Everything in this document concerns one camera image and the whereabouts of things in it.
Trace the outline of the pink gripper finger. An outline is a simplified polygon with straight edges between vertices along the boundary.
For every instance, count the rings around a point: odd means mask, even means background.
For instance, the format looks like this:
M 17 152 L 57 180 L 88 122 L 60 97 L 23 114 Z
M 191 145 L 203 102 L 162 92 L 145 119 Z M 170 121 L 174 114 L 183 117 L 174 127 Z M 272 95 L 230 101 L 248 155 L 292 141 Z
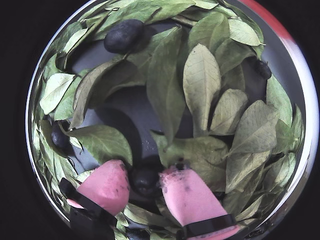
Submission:
M 159 173 L 165 204 L 181 225 L 177 240 L 225 240 L 240 227 L 202 178 L 178 163 Z
M 70 205 L 70 227 L 80 239 L 115 239 L 116 215 L 128 204 L 130 195 L 128 172 L 122 160 L 105 162 L 78 188 L 62 178 L 59 189 Z

